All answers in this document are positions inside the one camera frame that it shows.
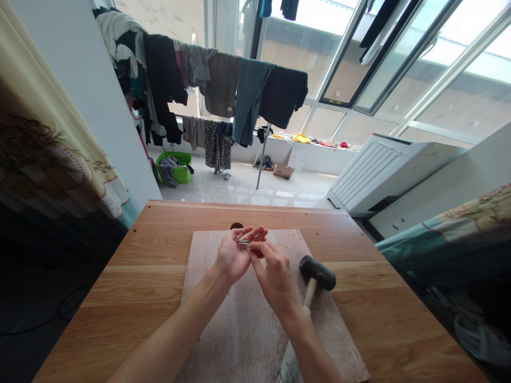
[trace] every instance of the mallet handle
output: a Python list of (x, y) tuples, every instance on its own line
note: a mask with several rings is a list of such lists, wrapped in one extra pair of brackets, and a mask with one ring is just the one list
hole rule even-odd
[(316, 291), (316, 286), (318, 285), (318, 281), (314, 278), (309, 279), (309, 283), (307, 284), (307, 292), (305, 293), (305, 298), (303, 299), (302, 306), (310, 309), (310, 304), (312, 303), (312, 297), (314, 297), (314, 292)]

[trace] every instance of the small metal object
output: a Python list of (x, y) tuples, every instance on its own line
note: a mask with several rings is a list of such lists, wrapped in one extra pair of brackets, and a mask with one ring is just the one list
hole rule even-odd
[(247, 241), (247, 240), (244, 240), (244, 239), (239, 239), (238, 240), (238, 245), (245, 245), (246, 253), (248, 255), (250, 255), (250, 250), (249, 250), (250, 241)]

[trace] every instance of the rack pole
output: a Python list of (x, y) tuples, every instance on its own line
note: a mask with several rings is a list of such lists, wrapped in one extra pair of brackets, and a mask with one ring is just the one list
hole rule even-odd
[(271, 128), (271, 124), (268, 123), (268, 126), (266, 127), (266, 132), (265, 132), (265, 142), (262, 145), (262, 153), (261, 153), (261, 158), (259, 160), (259, 175), (257, 176), (257, 186), (255, 187), (256, 189), (259, 189), (259, 180), (261, 179), (261, 170), (262, 170), (262, 159), (265, 157), (266, 139), (268, 138), (268, 133), (270, 132), (270, 128)]

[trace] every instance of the white wall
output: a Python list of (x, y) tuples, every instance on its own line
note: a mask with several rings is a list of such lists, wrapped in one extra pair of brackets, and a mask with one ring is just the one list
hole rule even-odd
[(88, 0), (11, 0), (140, 207), (161, 193)]
[(510, 183), (510, 143), (511, 123), (375, 215), (370, 223), (389, 238)]

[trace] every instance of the plywood board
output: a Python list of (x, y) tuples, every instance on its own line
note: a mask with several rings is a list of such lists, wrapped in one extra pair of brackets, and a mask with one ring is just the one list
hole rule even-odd
[[(227, 231), (195, 231), (181, 303), (214, 264)], [(298, 269), (311, 255), (299, 230), (271, 230), (268, 240), (289, 258), (301, 299), (306, 281)], [(318, 289), (312, 321), (345, 383), (369, 379), (369, 373), (330, 293)], [(231, 288), (193, 348), (177, 381), (275, 382), (287, 344), (282, 326), (264, 298), (253, 267)]]

